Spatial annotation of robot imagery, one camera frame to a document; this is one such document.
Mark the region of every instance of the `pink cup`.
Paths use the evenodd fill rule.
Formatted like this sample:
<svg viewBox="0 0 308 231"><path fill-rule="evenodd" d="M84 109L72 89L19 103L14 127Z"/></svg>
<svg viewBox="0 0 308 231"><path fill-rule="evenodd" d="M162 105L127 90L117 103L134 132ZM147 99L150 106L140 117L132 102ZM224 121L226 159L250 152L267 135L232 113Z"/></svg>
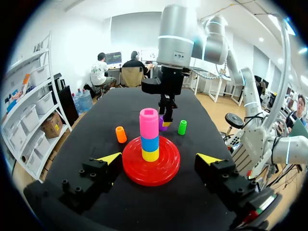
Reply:
<svg viewBox="0 0 308 231"><path fill-rule="evenodd" d="M144 108L139 114L140 135L146 139L154 139L158 136L159 124L158 112L153 108Z"/></svg>

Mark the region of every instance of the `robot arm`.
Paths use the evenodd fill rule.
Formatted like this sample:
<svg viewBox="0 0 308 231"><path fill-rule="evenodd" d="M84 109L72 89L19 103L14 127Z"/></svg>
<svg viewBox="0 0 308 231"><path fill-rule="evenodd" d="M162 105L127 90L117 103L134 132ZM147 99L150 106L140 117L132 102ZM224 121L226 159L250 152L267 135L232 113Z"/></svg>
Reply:
<svg viewBox="0 0 308 231"><path fill-rule="evenodd" d="M273 141L273 139L269 138L273 133L262 126L261 118L254 118L262 113L255 78L249 68L239 69L237 67L235 54L225 38L226 25L227 22L222 16L215 15L202 23L203 28L200 32L194 10L178 5L167 6L162 14L158 37L159 55L157 61L161 63L162 69L158 78L144 79L141 86L146 93L161 95L159 114L164 114L164 124L168 126L172 122L172 111L177 108L174 102L175 95L179 95L181 92L182 69L189 67L194 48L193 40L200 36L203 43L202 46L198 47L200 59L214 64L223 64L227 61L233 85L244 86L243 100L246 125L243 130L239 130L238 134L234 136L241 139L243 147L248 152L254 166L253 175L257 176L271 157L273 143L270 140ZM285 163L285 155L288 153L289 163L305 164L308 158L307 153L301 150L303 153L295 157L294 148L289 148L289 146L306 147L307 143L307 139L301 137L281 138L277 147L275 147L274 163Z"/></svg>

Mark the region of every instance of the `black table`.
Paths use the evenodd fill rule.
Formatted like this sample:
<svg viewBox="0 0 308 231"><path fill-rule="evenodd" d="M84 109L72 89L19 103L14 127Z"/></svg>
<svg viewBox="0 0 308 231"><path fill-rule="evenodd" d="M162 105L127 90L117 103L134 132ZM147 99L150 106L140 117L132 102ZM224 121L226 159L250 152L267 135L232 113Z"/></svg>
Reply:
<svg viewBox="0 0 308 231"><path fill-rule="evenodd" d="M61 187L72 181L89 157L99 158L123 151L115 128L123 126L128 141L140 135L139 112L158 108L159 95L139 88L113 89L103 96L77 124L60 149L47 179ZM193 92L182 90L176 97L178 109L168 131L160 135L175 143L181 162L177 175L157 187L144 187L124 172L109 193L102 193L82 215L118 230L227 230L235 218L214 194L210 194L194 171L196 153L231 160L220 133ZM184 136L177 134L180 120L187 120Z"/></svg>

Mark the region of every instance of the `orange cup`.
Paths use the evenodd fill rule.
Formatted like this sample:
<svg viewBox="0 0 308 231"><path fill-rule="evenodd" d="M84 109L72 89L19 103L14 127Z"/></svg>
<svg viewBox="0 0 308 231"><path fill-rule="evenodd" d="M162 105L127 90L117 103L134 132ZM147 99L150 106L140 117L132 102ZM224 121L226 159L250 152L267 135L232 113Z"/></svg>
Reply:
<svg viewBox="0 0 308 231"><path fill-rule="evenodd" d="M126 137L124 128L119 126L119 127L116 127L115 131L116 131L115 133L116 133L117 141L119 141L119 143L125 143L127 141L127 137Z"/></svg>

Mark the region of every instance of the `red ring base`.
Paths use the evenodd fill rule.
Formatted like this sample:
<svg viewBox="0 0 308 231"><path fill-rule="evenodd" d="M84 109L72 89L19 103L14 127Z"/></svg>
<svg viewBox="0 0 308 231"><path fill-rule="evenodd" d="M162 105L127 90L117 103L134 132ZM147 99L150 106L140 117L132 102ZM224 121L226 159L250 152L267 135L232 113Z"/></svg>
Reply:
<svg viewBox="0 0 308 231"><path fill-rule="evenodd" d="M180 167L177 147L165 137L159 136L159 158L147 162L142 157L141 138L130 141L122 154L123 168L134 182L144 186L158 186L170 181Z"/></svg>

